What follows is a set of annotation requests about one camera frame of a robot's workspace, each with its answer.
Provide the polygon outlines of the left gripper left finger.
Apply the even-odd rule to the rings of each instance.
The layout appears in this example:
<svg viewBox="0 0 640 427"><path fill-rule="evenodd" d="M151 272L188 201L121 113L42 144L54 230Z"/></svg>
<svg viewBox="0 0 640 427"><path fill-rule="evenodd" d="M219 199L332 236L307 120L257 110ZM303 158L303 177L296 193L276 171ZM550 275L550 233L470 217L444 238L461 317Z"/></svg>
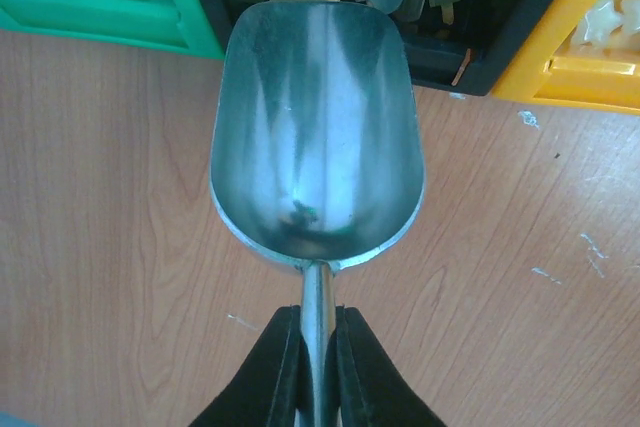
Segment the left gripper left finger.
<svg viewBox="0 0 640 427"><path fill-rule="evenodd" d="M277 309L235 376L191 424L294 425L300 344L300 307Z"/></svg>

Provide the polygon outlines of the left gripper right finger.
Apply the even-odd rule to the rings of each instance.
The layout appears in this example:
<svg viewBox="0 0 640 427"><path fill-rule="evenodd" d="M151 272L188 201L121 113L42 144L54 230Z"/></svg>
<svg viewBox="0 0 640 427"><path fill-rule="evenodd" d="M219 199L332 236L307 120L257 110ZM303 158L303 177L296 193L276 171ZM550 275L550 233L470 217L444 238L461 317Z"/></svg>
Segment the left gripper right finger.
<svg viewBox="0 0 640 427"><path fill-rule="evenodd" d="M357 308L338 307L336 321L344 426L445 426L404 380Z"/></svg>

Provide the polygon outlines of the metal scoop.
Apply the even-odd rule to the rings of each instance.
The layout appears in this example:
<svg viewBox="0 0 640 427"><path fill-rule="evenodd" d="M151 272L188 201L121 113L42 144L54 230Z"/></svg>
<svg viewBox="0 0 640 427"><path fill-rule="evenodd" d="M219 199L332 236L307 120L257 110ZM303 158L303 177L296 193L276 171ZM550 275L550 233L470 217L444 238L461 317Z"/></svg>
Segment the metal scoop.
<svg viewBox="0 0 640 427"><path fill-rule="evenodd" d="M246 246L302 278L300 422L337 422L333 281L409 230L426 167L403 40L350 2L263 2L229 39L211 194Z"/></svg>

